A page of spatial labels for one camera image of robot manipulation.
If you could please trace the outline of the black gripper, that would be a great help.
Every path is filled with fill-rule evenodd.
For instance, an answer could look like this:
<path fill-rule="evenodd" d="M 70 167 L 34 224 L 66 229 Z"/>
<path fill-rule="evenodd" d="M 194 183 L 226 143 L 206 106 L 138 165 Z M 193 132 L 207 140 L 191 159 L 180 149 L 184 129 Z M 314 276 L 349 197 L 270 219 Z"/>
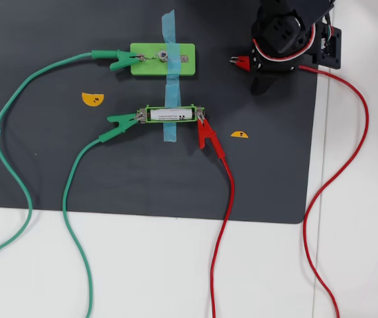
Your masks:
<path fill-rule="evenodd" d="M 262 95 L 275 82 L 267 73 L 293 71 L 305 55 L 311 55 L 318 35 L 318 22 L 306 23 L 294 13 L 278 15 L 269 21 L 257 20 L 252 29 L 250 92 Z"/>

